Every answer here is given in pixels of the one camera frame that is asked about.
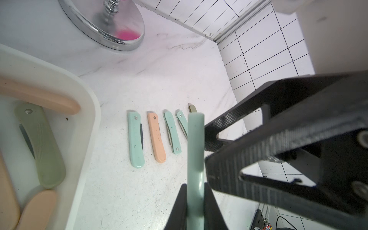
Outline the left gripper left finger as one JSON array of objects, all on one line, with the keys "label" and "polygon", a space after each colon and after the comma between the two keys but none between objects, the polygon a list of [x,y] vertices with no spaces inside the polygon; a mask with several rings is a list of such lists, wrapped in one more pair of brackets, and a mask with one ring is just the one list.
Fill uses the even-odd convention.
[{"label": "left gripper left finger", "polygon": [[182,184],[164,230],[186,230],[187,184]]}]

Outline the peach knife leaning in box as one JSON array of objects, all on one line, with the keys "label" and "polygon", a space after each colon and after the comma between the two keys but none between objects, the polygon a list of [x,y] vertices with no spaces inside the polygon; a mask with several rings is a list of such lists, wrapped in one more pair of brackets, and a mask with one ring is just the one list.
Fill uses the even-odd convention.
[{"label": "peach knife leaning in box", "polygon": [[68,97],[1,77],[1,94],[56,112],[75,115],[81,106]]}]

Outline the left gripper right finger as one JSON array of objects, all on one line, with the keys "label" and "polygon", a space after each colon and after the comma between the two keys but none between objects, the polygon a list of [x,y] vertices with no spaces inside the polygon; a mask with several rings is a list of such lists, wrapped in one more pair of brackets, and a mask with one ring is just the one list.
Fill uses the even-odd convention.
[{"label": "left gripper right finger", "polygon": [[204,218],[205,230],[227,230],[228,227],[223,219],[215,196],[208,183],[205,183],[204,192]]}]

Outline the olive green folding fruit knife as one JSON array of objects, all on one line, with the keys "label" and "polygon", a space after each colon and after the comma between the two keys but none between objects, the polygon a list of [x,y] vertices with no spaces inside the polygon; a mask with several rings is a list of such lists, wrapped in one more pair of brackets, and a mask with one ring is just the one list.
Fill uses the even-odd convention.
[{"label": "olive green folding fruit knife", "polygon": [[190,104],[189,105],[189,111],[190,111],[190,113],[196,113],[197,112],[197,109],[196,109],[196,107],[193,104]]}]

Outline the peach folding fruit knife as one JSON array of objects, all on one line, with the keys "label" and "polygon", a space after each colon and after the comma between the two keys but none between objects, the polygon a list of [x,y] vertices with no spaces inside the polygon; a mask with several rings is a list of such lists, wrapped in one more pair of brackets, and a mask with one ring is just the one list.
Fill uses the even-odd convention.
[{"label": "peach folding fruit knife", "polygon": [[161,137],[158,115],[150,112],[147,114],[147,117],[155,160],[158,163],[164,163],[166,161],[166,152]]}]

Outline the white plastic storage box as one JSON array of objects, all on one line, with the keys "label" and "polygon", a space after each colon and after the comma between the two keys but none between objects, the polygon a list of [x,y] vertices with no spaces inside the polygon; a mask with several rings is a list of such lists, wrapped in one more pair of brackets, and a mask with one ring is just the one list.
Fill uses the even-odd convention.
[{"label": "white plastic storage box", "polygon": [[[66,177],[56,187],[58,201],[47,229],[71,230],[101,121],[98,99],[76,75],[5,45],[1,45],[1,76],[63,95],[80,105],[81,109],[75,115],[45,110],[66,166]],[[16,98],[1,96],[1,153],[23,209],[42,186],[35,161],[19,128],[20,121],[14,113],[20,103]]]}]

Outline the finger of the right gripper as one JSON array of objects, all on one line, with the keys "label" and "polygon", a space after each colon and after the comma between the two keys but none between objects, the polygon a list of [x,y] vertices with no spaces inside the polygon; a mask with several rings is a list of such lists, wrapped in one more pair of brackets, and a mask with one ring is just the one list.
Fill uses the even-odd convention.
[{"label": "finger of the right gripper", "polygon": [[217,139],[215,124],[205,127],[205,148],[211,152],[205,160],[211,188],[229,195],[266,203],[307,219],[340,230],[365,230],[368,227],[368,203],[354,193],[353,183],[368,182],[368,154],[354,140],[368,121],[356,117],[321,138],[322,160],[311,164],[317,179],[301,170],[290,172],[290,163],[280,163],[276,173],[264,176],[243,173],[254,164],[266,164],[264,156],[274,156],[301,147],[297,135],[266,137],[261,141],[255,131],[229,143]]},{"label": "finger of the right gripper", "polygon": [[[237,140],[218,134],[257,108],[263,123]],[[269,81],[205,126],[211,152],[286,152],[368,126],[367,72]]]}]

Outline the mint folding fruit knife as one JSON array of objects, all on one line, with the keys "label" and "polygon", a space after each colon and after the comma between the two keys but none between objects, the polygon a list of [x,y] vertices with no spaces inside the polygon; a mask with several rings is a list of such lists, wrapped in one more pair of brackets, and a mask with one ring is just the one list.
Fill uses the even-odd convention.
[{"label": "mint folding fruit knife", "polygon": [[167,125],[167,130],[169,133],[169,139],[170,139],[170,143],[172,147],[172,152],[174,154],[180,154],[182,152],[182,149],[181,149],[178,133],[176,130],[174,117],[172,113],[168,110],[165,110],[163,115],[164,115],[164,119]]},{"label": "mint folding fruit knife", "polygon": [[181,110],[179,110],[179,111],[176,112],[176,117],[179,121],[179,124],[182,128],[182,131],[183,131],[185,137],[188,138],[188,122],[187,122],[187,119],[186,119],[184,113]]},{"label": "mint folding fruit knife", "polygon": [[145,164],[141,116],[138,112],[131,111],[127,117],[130,161],[133,167],[141,168]]},{"label": "mint folding fruit knife", "polygon": [[188,165],[187,165],[187,219],[188,230],[203,230],[204,218],[204,151],[205,116],[190,113],[188,116]]}]

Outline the chrome cup holder stand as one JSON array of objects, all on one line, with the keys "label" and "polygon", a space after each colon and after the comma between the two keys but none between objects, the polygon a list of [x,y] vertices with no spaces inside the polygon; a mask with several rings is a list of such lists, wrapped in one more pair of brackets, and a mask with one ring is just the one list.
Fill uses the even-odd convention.
[{"label": "chrome cup holder stand", "polygon": [[132,51],[144,39],[144,20],[133,1],[61,0],[59,3],[83,33],[103,46]]}]

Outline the peach knife lower in box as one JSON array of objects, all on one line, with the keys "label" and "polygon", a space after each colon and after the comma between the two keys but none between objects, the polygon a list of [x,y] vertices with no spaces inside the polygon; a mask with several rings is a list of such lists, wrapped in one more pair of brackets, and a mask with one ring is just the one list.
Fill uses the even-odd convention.
[{"label": "peach knife lower in box", "polygon": [[17,230],[45,230],[57,204],[57,193],[46,189],[37,193],[24,208]]}]

